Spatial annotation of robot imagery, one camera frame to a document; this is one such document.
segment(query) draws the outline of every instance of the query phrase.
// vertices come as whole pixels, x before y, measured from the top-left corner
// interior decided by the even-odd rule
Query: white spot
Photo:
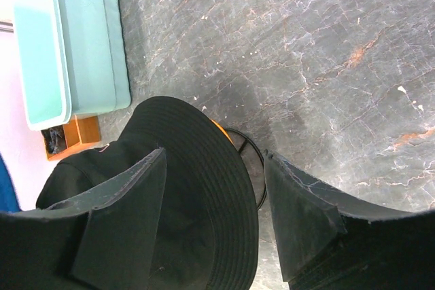
[[[399,87],[397,88],[397,91],[401,91],[401,92],[403,92],[403,93],[406,94],[406,90],[404,89],[403,86],[399,86]]]

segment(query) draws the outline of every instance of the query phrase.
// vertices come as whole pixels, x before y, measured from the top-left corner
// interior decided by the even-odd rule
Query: gray marble floor
[[[132,107],[182,98],[354,196],[435,206],[435,0],[120,0]],[[268,203],[253,289],[281,283]]]

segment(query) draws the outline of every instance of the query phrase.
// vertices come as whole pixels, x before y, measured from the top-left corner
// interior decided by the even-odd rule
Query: teal plastic bin
[[[14,28],[30,129],[130,105],[118,0],[16,0]]]

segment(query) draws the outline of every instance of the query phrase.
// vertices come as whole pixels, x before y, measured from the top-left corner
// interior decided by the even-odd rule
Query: black wire
[[[259,157],[259,159],[261,161],[261,165],[264,168],[264,158],[263,158],[262,152],[260,151],[260,149],[254,143],[253,140],[251,140],[247,135],[243,134],[242,132],[239,132],[236,129],[224,128],[224,130],[226,132],[233,132],[235,134],[238,134],[239,136],[242,136],[245,140],[244,140],[242,146],[240,146],[240,148],[237,150],[238,153],[241,154],[243,152],[243,150],[245,149],[246,145],[250,144],[253,147],[254,151],[257,153],[257,156]],[[261,199],[260,199],[259,203],[257,204],[257,210],[261,209],[261,206],[263,206],[264,201],[266,200],[266,197],[267,197],[266,180],[264,180],[264,190],[263,190],[263,194],[261,196]]]

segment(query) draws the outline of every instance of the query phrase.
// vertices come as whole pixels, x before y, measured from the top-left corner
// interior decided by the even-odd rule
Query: hat brim
[[[147,134],[158,139],[203,188],[215,238],[208,289],[249,289],[258,262],[258,214],[239,153],[206,115],[167,96],[138,105],[119,139]]]

